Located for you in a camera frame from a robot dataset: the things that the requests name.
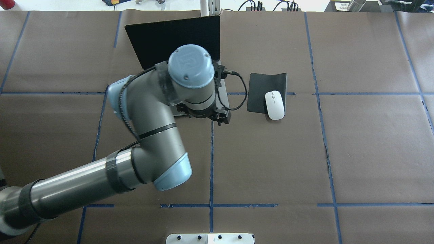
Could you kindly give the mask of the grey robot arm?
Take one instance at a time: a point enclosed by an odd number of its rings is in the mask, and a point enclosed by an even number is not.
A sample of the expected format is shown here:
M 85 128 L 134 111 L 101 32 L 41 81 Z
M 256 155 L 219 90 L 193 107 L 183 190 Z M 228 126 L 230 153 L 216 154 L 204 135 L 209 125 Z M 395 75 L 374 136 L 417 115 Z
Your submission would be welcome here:
M 188 44 L 168 60 L 111 84 L 107 99 L 135 142 L 57 176 L 2 189 L 1 240 L 143 184 L 163 191 L 186 182 L 192 169 L 172 107 L 228 124 L 230 108 L 219 93 L 227 75 L 237 73 L 213 60 L 205 48 Z

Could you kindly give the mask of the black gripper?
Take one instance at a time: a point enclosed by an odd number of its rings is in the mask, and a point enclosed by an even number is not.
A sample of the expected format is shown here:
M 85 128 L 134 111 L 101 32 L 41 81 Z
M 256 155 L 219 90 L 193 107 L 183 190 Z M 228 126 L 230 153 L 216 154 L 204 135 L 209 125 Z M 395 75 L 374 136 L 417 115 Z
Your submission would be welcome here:
M 209 118 L 212 121 L 216 121 L 218 125 L 229 124 L 231 119 L 231 113 L 227 109 L 219 109 L 216 107 L 215 102 L 205 109 L 193 109 L 188 107 L 186 104 L 179 103 L 176 105 L 178 112 L 183 112 L 189 117 L 195 118 Z

